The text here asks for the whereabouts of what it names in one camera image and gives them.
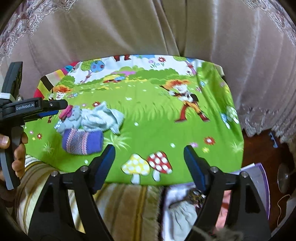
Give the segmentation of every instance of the wooden floor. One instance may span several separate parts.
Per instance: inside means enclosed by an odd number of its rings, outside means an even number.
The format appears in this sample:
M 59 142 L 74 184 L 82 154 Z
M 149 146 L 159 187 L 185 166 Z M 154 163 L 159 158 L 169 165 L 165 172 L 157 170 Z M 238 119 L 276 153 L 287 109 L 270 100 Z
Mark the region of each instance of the wooden floor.
M 273 141 L 268 135 L 270 131 L 264 131 L 260 135 L 254 137 L 247 137 L 245 131 L 244 135 L 244 158 L 243 167 L 251 163 L 261 162 L 267 175 L 270 189 L 270 202 L 271 211 L 269 217 L 269 226 L 271 230 L 274 230 L 277 226 L 276 222 L 280 214 L 280 210 L 277 206 L 277 202 L 280 200 L 283 194 L 279 191 L 277 184 L 277 171 L 281 163 L 286 163 L 290 170 L 294 168 L 293 156 L 289 151 L 287 144 L 279 144 L 278 148 L 273 148 Z M 296 174 L 291 177 L 290 189 L 287 194 L 292 194 L 296 188 Z M 281 200 L 279 205 L 282 209 L 280 221 L 284 218 L 286 213 L 286 201 L 289 197 Z

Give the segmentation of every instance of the screw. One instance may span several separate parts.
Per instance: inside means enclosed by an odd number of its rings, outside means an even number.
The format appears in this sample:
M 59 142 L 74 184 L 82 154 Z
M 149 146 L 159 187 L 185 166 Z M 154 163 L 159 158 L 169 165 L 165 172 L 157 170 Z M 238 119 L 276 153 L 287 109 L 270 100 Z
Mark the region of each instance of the screw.
M 88 166 L 82 166 L 82 167 L 80 168 L 80 171 L 82 171 L 82 172 L 86 172 L 88 169 L 89 169 Z
M 58 171 L 53 171 L 53 172 L 51 173 L 51 176 L 56 177 L 58 174 L 59 174 Z
M 21 95 L 18 95 L 18 96 L 17 96 L 17 102 L 20 102 L 20 101 L 22 101 L 22 100 L 24 100 L 24 98 L 23 98 Z
M 211 167 L 211 171 L 212 171 L 213 173 L 216 173 L 216 172 L 219 171 L 219 169 L 218 169 L 218 167 Z
M 249 176 L 249 174 L 247 172 L 241 172 L 242 177 L 246 178 Z

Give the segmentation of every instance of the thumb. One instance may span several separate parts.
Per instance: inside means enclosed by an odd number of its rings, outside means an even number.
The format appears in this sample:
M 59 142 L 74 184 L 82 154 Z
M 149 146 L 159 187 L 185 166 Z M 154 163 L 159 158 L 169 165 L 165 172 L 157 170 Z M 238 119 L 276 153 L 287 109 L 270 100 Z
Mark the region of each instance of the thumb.
M 8 136 L 0 134 L 0 148 L 6 149 L 10 145 L 10 140 Z

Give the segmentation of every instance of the fingernail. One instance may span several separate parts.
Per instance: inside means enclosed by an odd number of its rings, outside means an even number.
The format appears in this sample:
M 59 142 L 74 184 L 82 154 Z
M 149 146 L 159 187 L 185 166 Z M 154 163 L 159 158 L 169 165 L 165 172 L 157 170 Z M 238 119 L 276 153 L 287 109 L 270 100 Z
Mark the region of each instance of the fingernail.
M 9 141 L 9 137 L 7 137 L 7 136 L 3 136 L 1 143 L 2 143 L 3 145 L 6 145 L 6 144 L 8 143 L 8 141 Z

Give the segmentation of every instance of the purple striped fabric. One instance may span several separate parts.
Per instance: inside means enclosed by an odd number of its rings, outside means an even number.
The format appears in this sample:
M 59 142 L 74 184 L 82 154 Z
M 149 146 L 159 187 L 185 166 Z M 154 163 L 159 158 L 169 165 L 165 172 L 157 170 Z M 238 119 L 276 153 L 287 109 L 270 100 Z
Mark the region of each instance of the purple striped fabric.
M 87 132 L 79 129 L 65 130 L 62 147 L 74 155 L 90 155 L 101 152 L 104 136 L 101 131 Z

